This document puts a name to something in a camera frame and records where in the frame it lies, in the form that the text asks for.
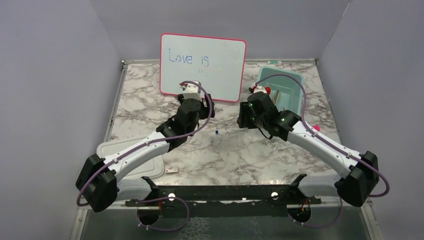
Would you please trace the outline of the white plastic container lid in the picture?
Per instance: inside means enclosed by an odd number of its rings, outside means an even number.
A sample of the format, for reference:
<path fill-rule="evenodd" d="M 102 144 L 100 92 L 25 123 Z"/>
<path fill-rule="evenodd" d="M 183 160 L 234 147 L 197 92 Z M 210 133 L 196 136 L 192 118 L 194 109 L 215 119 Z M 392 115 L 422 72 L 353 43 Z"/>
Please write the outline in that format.
<path fill-rule="evenodd" d="M 125 139 L 113 139 L 104 143 L 101 143 L 96 148 L 96 154 L 103 158 L 108 155 L 115 154 L 119 151 L 125 150 L 132 145 L 137 144 L 143 140 L 145 136 L 139 135 L 135 137 L 129 137 Z M 157 156 L 143 165 L 138 166 L 125 176 L 124 179 L 137 179 L 141 177 L 149 177 L 151 179 L 161 177 L 165 173 L 165 165 L 163 156 Z"/>

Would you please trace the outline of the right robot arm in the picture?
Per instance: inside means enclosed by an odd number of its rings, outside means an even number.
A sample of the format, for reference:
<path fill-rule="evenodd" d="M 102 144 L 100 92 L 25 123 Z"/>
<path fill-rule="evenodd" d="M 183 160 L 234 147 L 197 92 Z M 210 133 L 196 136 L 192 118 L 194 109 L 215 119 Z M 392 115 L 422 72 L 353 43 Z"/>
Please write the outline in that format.
<path fill-rule="evenodd" d="M 333 175 L 306 175 L 288 190 L 289 199 L 300 204 L 308 197 L 340 197 L 360 207 L 380 180 L 378 158 L 360 153 L 321 134 L 290 110 L 278 111 L 267 93 L 257 92 L 242 101 L 237 119 L 239 128 L 265 130 L 271 137 L 297 145 L 333 170 Z"/>

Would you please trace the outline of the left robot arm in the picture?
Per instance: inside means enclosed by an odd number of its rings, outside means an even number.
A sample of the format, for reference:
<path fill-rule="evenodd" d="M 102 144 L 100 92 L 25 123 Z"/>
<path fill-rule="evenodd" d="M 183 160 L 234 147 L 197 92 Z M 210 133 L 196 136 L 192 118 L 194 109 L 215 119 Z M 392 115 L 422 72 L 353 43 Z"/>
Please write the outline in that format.
<path fill-rule="evenodd" d="M 201 130 L 199 120 L 209 122 L 214 114 L 214 103 L 205 95 L 206 103 L 184 99 L 177 113 L 162 123 L 142 141 L 106 157 L 93 154 L 88 157 L 75 183 L 79 190 L 76 203 L 90 206 L 98 213 L 116 201 L 139 200 L 152 205 L 157 191 L 147 177 L 126 179 L 131 171 L 146 162 L 179 147 Z"/>

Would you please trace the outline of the clear plastic test tube rack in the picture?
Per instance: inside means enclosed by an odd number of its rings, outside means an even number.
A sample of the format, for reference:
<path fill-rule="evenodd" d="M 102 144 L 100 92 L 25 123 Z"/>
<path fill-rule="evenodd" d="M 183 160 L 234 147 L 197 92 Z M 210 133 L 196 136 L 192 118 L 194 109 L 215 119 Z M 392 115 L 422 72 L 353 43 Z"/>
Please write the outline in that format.
<path fill-rule="evenodd" d="M 215 137 L 215 134 L 210 137 L 210 144 L 205 148 L 204 152 L 206 154 L 220 154 L 226 150 L 226 146 L 223 142 L 223 137 L 219 133 L 218 137 Z"/>

